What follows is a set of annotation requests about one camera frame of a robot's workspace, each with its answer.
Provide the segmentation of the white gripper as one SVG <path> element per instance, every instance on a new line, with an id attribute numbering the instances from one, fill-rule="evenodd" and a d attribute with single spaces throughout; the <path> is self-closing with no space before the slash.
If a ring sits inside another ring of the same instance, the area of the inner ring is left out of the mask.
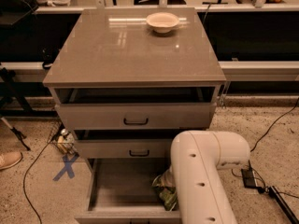
<path id="1" fill-rule="evenodd" d="M 173 177 L 171 169 L 167 169 L 162 174 L 162 182 L 163 182 L 163 185 L 166 186 L 166 187 L 173 188 L 175 186 L 175 180 L 174 180 L 174 177 Z"/>

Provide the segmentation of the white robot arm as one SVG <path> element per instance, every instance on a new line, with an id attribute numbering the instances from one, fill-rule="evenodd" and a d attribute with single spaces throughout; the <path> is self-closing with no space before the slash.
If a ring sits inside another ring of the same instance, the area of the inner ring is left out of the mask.
<path id="1" fill-rule="evenodd" d="M 171 169 L 182 224 L 237 224 L 218 171 L 242 167 L 249 155 L 237 133 L 186 131 L 174 138 Z"/>

